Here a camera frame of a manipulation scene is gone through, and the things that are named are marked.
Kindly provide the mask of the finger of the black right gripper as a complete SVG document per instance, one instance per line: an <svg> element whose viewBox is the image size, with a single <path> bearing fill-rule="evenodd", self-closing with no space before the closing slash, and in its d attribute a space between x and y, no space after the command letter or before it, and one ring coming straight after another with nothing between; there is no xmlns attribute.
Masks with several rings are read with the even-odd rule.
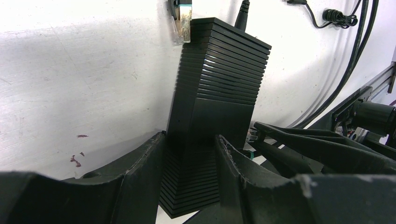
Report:
<svg viewBox="0 0 396 224"><path fill-rule="evenodd" d="M283 150L268 144L266 142L253 142L252 147L258 151L264 158L269 161L278 173L285 178L293 178L296 175L321 175L323 173L314 173L308 163L289 155Z"/></svg>
<svg viewBox="0 0 396 224"><path fill-rule="evenodd" d="M396 173L393 159L331 131L280 128L261 122L255 122L254 128L339 174Z"/></svg>

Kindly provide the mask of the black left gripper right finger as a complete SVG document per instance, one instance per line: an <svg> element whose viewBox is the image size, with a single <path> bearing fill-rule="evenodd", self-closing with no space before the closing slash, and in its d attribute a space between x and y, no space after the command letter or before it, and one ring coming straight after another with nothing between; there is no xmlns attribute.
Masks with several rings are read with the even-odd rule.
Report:
<svg viewBox="0 0 396 224"><path fill-rule="evenodd" d="M277 175L215 138L222 224L393 224L394 175Z"/></svg>

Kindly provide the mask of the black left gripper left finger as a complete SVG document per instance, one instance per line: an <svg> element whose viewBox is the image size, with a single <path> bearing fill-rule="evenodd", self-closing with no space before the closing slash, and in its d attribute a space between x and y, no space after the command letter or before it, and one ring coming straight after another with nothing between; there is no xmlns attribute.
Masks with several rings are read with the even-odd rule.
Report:
<svg viewBox="0 0 396 224"><path fill-rule="evenodd" d="M153 224L163 174L166 132L81 178L1 172L3 224Z"/></svg>

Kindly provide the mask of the black ribbed network switch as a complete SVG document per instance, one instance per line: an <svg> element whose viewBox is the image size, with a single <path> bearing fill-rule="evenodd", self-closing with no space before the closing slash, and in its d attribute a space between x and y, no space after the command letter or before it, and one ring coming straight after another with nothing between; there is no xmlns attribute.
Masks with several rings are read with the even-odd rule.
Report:
<svg viewBox="0 0 396 224"><path fill-rule="evenodd" d="M164 152L159 204L170 218L219 202L215 136L243 149L270 51L218 18L191 21Z"/></svg>

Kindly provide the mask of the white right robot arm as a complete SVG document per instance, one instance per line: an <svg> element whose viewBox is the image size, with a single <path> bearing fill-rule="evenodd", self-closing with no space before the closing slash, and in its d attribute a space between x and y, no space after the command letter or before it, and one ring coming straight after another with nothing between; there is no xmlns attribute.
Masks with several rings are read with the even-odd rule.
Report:
<svg viewBox="0 0 396 224"><path fill-rule="evenodd" d="M342 113L335 130L281 128L257 122L251 142L283 177L317 175L394 175L396 109L357 101Z"/></svg>

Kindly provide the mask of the aluminium frame rail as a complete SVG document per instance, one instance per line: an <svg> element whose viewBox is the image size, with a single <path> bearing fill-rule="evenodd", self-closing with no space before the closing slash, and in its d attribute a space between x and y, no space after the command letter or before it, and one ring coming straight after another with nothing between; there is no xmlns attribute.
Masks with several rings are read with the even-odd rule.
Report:
<svg viewBox="0 0 396 224"><path fill-rule="evenodd" d="M361 101L373 101L383 93L390 93L395 80L396 63L391 62L390 66L372 78L360 88L358 97Z"/></svg>

